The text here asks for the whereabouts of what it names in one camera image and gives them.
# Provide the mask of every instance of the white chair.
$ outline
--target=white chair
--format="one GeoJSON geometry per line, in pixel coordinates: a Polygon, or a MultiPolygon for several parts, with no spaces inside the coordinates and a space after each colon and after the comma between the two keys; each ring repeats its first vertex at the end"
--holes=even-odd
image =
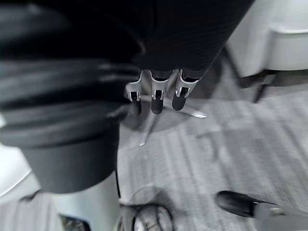
{"type": "Polygon", "coordinates": [[[21,151],[0,144],[0,204],[19,200],[39,189],[40,185],[21,151]]]}
{"type": "Polygon", "coordinates": [[[307,0],[256,0],[227,42],[239,76],[308,69],[307,12],[307,0]]]}

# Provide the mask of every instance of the robotic hand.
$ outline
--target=robotic hand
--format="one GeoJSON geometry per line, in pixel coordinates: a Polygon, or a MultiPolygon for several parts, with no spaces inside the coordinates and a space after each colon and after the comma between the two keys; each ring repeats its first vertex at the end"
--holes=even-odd
{"type": "Polygon", "coordinates": [[[173,104],[181,109],[251,3],[0,2],[0,141],[21,149],[65,229],[118,227],[125,89],[139,114],[140,72],[152,70],[160,113],[168,75],[181,69],[173,104]]]}

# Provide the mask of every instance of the carpeted floor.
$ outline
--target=carpeted floor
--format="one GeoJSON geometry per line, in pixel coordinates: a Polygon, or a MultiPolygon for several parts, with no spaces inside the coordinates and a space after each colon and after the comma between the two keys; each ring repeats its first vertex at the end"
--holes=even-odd
{"type": "MultiPolygon", "coordinates": [[[[239,89],[224,63],[187,100],[200,119],[164,110],[139,147],[143,115],[121,127],[121,200],[164,204],[178,231],[246,231],[251,221],[217,208],[215,193],[234,190],[308,211],[308,73],[281,73],[259,104],[255,86],[239,89]]],[[[61,230],[48,196],[0,207],[1,231],[61,230]]]]}

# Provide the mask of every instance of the black cable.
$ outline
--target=black cable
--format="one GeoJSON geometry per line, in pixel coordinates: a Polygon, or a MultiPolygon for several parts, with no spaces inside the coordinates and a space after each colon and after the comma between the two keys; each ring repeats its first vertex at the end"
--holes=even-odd
{"type": "Polygon", "coordinates": [[[137,218],[140,218],[143,226],[145,227],[146,231],[149,231],[152,227],[148,227],[143,216],[141,215],[141,211],[143,211],[145,208],[154,206],[156,207],[156,217],[157,217],[157,225],[160,228],[161,231],[163,231],[163,227],[161,226],[160,222],[159,222],[159,217],[158,217],[158,207],[162,207],[168,214],[168,216],[170,217],[170,221],[171,221],[171,227],[172,227],[172,231],[174,231],[174,227],[175,227],[175,222],[174,222],[174,218],[171,214],[171,212],[162,204],[159,203],[146,203],[146,204],[136,204],[136,205],[125,205],[123,203],[120,203],[121,206],[124,207],[128,207],[128,208],[132,208],[135,210],[136,215],[133,217],[132,219],[132,225],[131,225],[131,231],[134,231],[135,228],[135,221],[137,218]]]}

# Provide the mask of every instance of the chair leg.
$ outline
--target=chair leg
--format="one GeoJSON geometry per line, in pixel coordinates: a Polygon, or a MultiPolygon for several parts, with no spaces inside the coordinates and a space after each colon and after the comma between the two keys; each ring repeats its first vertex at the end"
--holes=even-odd
{"type": "Polygon", "coordinates": [[[265,89],[274,81],[276,77],[276,74],[267,75],[263,82],[259,85],[255,97],[254,97],[254,103],[259,102],[259,100],[262,98],[262,96],[265,94],[265,89]]]}

